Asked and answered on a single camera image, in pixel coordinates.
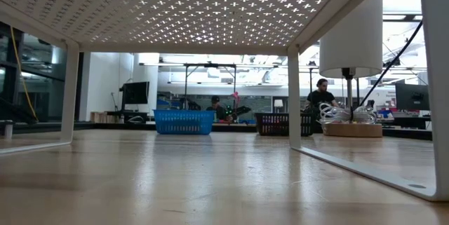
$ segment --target black basket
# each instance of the black basket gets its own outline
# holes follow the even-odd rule
[[[257,131],[260,135],[288,136],[288,114],[255,113]],[[312,115],[301,113],[301,136],[308,137],[314,133]]]

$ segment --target man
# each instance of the man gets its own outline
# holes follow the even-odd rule
[[[338,107],[335,97],[332,93],[328,92],[328,80],[320,79],[318,83],[316,83],[316,87],[318,89],[312,93],[309,93],[309,96],[307,96],[306,107],[310,107],[312,103],[314,108],[318,108],[322,102]]]
[[[212,107],[208,107],[207,110],[215,110],[217,112],[217,119],[232,121],[232,116],[226,115],[226,109],[220,105],[220,98],[217,95],[212,96]]]

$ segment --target white lamp shade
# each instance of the white lamp shade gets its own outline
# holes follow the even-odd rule
[[[320,75],[343,78],[342,68],[354,78],[382,71],[382,0],[365,0],[320,40]]]
[[[282,100],[274,100],[274,107],[283,107]]]

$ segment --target yellow cable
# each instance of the yellow cable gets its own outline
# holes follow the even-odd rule
[[[25,79],[22,76],[22,65],[20,64],[19,53],[17,52],[17,46],[15,45],[14,29],[13,29],[12,26],[10,26],[10,28],[11,28],[11,37],[13,38],[15,58],[17,60],[17,65],[19,66],[20,77],[22,77],[23,89],[25,90],[25,95],[27,96],[27,101],[28,101],[29,108],[33,112],[33,116],[35,117],[36,121],[39,121],[39,119],[36,116],[36,112],[34,111],[33,105],[31,104],[31,100],[29,99],[27,84],[25,84]]]

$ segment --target perforated metal panel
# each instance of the perforated metal panel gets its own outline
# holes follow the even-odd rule
[[[2,0],[85,43],[287,46],[329,0]]]

